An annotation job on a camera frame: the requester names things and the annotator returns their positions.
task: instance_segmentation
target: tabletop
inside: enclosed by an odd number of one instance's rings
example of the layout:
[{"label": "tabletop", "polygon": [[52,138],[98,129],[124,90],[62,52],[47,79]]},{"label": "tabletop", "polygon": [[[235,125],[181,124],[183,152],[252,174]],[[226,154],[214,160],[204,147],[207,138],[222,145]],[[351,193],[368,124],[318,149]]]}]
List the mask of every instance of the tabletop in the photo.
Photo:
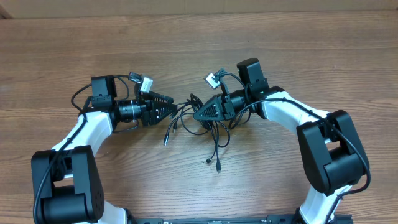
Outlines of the tabletop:
[{"label": "tabletop", "polygon": [[[396,222],[397,11],[1,20],[0,222],[33,222],[30,158],[74,127],[70,98],[90,77],[145,73],[152,91],[176,103],[190,93],[206,101],[221,92],[204,82],[206,74],[221,67],[237,74],[236,64],[253,57],[270,86],[351,115],[372,182],[345,197],[337,213],[358,223]],[[118,81],[117,88],[126,93]],[[164,146],[169,123],[105,140],[96,164],[107,201],[137,218],[264,217],[294,213],[303,203],[310,184],[297,137],[280,125],[253,115],[232,130],[217,174],[215,163],[205,162],[211,136],[178,127]],[[192,118],[186,124],[200,131]]]}]

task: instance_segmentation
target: table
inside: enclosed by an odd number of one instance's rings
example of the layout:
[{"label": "table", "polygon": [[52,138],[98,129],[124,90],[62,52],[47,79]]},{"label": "table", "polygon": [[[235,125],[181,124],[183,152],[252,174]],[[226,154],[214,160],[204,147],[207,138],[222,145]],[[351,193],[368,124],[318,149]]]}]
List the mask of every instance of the table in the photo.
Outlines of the table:
[{"label": "table", "polygon": [[[207,73],[224,67],[237,74],[236,64],[252,57],[271,86],[351,115],[373,176],[337,213],[358,223],[396,222],[396,11],[1,20],[0,222],[32,223],[30,158],[74,127],[70,97],[90,77],[146,73],[152,90],[176,103],[190,93],[206,101],[221,92],[203,81]],[[179,127],[163,146],[169,122],[105,140],[96,163],[108,201],[137,218],[262,217],[294,213],[304,201],[310,184],[297,138],[278,124],[253,116],[234,129],[217,174],[215,163],[205,163],[210,135]],[[199,130],[191,118],[186,123]]]}]

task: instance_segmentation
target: white ring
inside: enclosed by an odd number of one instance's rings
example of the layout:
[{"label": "white ring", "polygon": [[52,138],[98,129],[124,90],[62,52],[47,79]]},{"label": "white ring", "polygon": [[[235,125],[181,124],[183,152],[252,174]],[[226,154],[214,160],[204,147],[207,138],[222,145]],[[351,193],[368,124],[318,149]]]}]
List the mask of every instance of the white ring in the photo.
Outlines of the white ring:
[{"label": "white ring", "polygon": [[132,122],[136,122],[136,115],[134,114],[134,108],[133,108],[133,106],[132,106],[132,100],[130,100],[130,103],[131,103],[131,109],[132,109]]}]

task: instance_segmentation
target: white plastic part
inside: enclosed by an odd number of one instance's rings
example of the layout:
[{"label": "white plastic part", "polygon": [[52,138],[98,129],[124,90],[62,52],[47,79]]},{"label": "white plastic part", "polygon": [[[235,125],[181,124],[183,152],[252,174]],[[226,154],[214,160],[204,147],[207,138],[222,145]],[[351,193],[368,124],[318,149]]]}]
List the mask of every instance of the white plastic part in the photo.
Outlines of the white plastic part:
[{"label": "white plastic part", "polygon": [[[310,106],[307,106],[295,99],[293,99],[287,92],[278,92],[272,95],[267,96],[267,98],[279,98],[283,99],[286,98],[288,100],[293,100],[302,106],[306,107],[308,110],[312,110],[315,114],[326,117],[329,113],[323,110],[317,110]],[[296,107],[295,105],[283,102],[283,101],[265,101],[261,103],[262,109],[264,112],[264,116],[270,120],[275,121],[276,123],[282,125],[283,127],[287,128],[293,134],[297,135],[296,127],[302,125],[303,123],[309,121],[318,121],[318,118],[310,116],[308,113],[302,111],[300,108]]]},{"label": "white plastic part", "polygon": [[[90,112],[86,113],[87,123],[74,140],[67,146],[65,150],[74,149],[77,146],[91,146],[93,154],[98,152],[102,142],[112,134],[112,122],[108,113]],[[52,149],[58,151],[70,136],[80,127],[83,122],[83,115],[80,115],[76,126],[70,131],[68,136],[62,142],[55,145]]]},{"label": "white plastic part", "polygon": [[[336,200],[337,195],[347,192],[351,187],[352,186],[350,185],[346,185],[335,190],[333,195],[326,196],[323,193],[317,192],[317,190],[311,186],[304,204],[300,206],[300,214],[304,221],[311,224],[324,224],[326,216],[328,215],[333,202]],[[334,214],[335,211],[331,214],[329,222],[334,219]]]},{"label": "white plastic part", "polygon": [[113,206],[105,201],[105,209],[102,218],[97,224],[127,224],[127,213],[125,209]]}]

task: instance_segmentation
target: robotic hand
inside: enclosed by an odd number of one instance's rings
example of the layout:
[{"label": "robotic hand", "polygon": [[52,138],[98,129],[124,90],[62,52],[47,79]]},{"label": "robotic hand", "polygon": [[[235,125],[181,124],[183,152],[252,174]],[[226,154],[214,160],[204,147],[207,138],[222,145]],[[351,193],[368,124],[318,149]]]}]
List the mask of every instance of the robotic hand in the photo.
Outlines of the robotic hand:
[{"label": "robotic hand", "polygon": [[[117,97],[114,79],[127,87],[127,97]],[[135,82],[135,100],[128,100],[129,89],[121,78]],[[68,136],[52,150],[36,152],[32,157],[32,179],[35,194],[34,221],[44,223],[128,224],[134,218],[127,209],[117,208],[104,200],[94,156],[103,141],[116,133],[119,122],[139,118],[143,126],[155,125],[177,109],[173,98],[150,91],[153,80],[143,75],[104,76],[91,78],[91,84],[72,97],[80,110],[78,122]],[[74,97],[92,86],[83,109]],[[74,185],[55,187],[54,182],[73,177]]]},{"label": "robotic hand", "polygon": [[[334,218],[334,211],[343,196],[365,190],[370,183],[369,161],[349,114],[343,110],[329,113],[316,110],[293,99],[278,86],[269,87],[258,59],[237,64],[240,79],[220,69],[205,78],[213,89],[221,86],[222,94],[213,96],[193,115],[199,121],[228,121],[233,129],[243,113],[249,110],[263,119],[275,121],[298,137],[305,174],[311,183],[304,204],[294,216],[285,217],[291,223],[352,223]],[[229,93],[223,77],[232,76],[243,86]],[[328,150],[329,142],[340,146]],[[362,175],[365,186],[351,190]]]}]

